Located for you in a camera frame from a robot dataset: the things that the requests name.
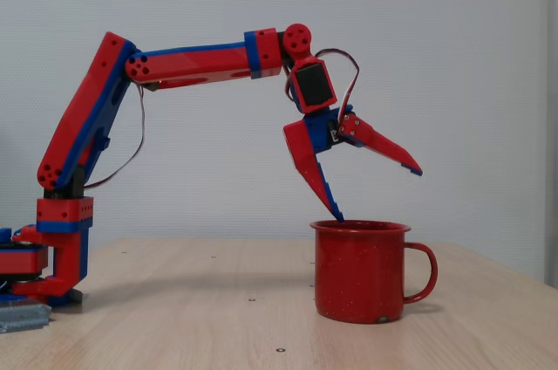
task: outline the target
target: red mug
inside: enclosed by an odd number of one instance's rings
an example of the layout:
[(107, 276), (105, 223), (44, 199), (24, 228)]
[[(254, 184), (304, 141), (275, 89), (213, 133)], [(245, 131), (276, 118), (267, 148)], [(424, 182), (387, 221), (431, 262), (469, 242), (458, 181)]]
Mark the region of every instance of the red mug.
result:
[[(397, 320), (403, 306), (428, 296), (438, 279), (434, 253), (405, 242), (409, 226), (389, 222), (329, 220), (316, 230), (316, 308), (327, 318), (357, 324)], [(432, 272), (425, 289), (405, 297), (404, 250), (422, 250)]]

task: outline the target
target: cable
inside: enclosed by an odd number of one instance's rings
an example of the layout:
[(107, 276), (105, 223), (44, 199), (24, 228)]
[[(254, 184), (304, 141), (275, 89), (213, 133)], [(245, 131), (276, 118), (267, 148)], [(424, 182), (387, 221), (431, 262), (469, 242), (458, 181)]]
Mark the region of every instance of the cable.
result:
[(290, 96), (289, 90), (290, 90), (290, 70), (286, 65), (282, 66), (282, 70), (285, 72), (285, 75), (287, 75), (287, 80), (285, 81), (285, 95), (287, 95), (287, 98), (289, 98), (291, 101), (295, 102), (295, 100), (293, 99), (293, 97)]
[(316, 53), (316, 57), (319, 58), (325, 54), (336, 53), (342, 56), (345, 56), (348, 60), (352, 62), (352, 64), (357, 69), (357, 73), (355, 73), (355, 77), (352, 79), (347, 91), (345, 91), (345, 95), (343, 96), (343, 102), (341, 104), (341, 108), (339, 108), (339, 115), (337, 117), (337, 122), (339, 126), (341, 126), (341, 119), (345, 116), (345, 109), (347, 108), (347, 102), (349, 102), (350, 93), (352, 93), (352, 89), (355, 87), (357, 83), (358, 74), (360, 73), (360, 68), (358, 67), (357, 61), (347, 52), (339, 49), (322, 49), (318, 53)]
[(143, 106), (144, 89), (143, 89), (143, 86), (140, 86), (139, 84), (136, 84), (136, 87), (138, 88), (139, 104), (141, 106), (141, 142), (140, 142), (138, 148), (133, 153), (132, 157), (130, 159), (128, 159), (124, 165), (122, 165), (120, 168), (118, 168), (112, 174), (108, 175), (104, 180), (97, 181), (97, 182), (94, 182), (93, 184), (86, 185), (86, 186), (84, 186), (84, 189), (91, 189), (91, 188), (100, 187), (101, 185), (109, 182), (112, 178), (114, 178), (114, 176), (118, 172), (120, 172), (122, 169), (124, 169), (133, 160), (133, 158), (135, 158), (138, 155), (141, 148), (143, 147), (143, 143), (146, 140), (146, 109)]

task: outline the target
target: mug rim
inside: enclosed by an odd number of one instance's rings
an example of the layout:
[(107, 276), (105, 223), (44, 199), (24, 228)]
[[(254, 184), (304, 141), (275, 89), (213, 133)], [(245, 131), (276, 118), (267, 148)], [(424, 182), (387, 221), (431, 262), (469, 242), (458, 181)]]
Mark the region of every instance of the mug rim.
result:
[(321, 220), (313, 222), (310, 227), (320, 232), (352, 235), (396, 235), (411, 230), (411, 226), (402, 223), (377, 220)]

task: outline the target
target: wooden table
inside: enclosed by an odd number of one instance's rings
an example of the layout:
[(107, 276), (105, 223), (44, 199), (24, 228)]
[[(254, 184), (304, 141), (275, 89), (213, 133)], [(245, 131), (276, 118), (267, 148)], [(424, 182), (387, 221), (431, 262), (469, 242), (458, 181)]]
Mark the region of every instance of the wooden table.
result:
[[(83, 305), (0, 335), (0, 368), (558, 369), (558, 291), (432, 247), (429, 298), (398, 322), (353, 325), (316, 312), (313, 241), (121, 240), (92, 253)], [(406, 253), (406, 294), (427, 279), (423, 255)]]

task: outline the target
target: red robot arm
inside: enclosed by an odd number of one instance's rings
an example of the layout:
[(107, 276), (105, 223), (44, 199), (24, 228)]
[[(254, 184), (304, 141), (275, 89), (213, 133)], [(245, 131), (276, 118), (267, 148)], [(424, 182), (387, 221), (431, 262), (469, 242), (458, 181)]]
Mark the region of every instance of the red robot arm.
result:
[[(84, 197), (85, 183), (109, 145), (112, 123), (132, 82), (155, 91), (248, 76), (259, 79), (280, 73), (284, 66), (290, 69), (290, 96), (304, 117), (284, 128), (287, 145), (296, 169), (339, 221), (343, 215), (316, 159), (320, 152), (348, 142), (422, 174), (403, 148), (356, 117), (351, 106), (339, 124), (339, 109), (330, 109), (336, 94), (325, 63), (310, 52), (310, 40), (306, 26), (293, 24), (285, 32), (246, 32), (238, 43), (139, 51), (130, 41), (106, 33), (39, 166), (44, 198), (37, 201), (36, 225), (12, 238), (10, 232), (0, 232), (0, 283), (9, 282), (0, 286), (0, 300), (34, 297), (59, 305), (76, 297), (72, 287), (87, 274), (93, 217), (93, 199)], [(32, 245), (23, 250), (22, 242)], [(46, 266), (45, 245), (54, 248), (54, 274), (37, 280)]]

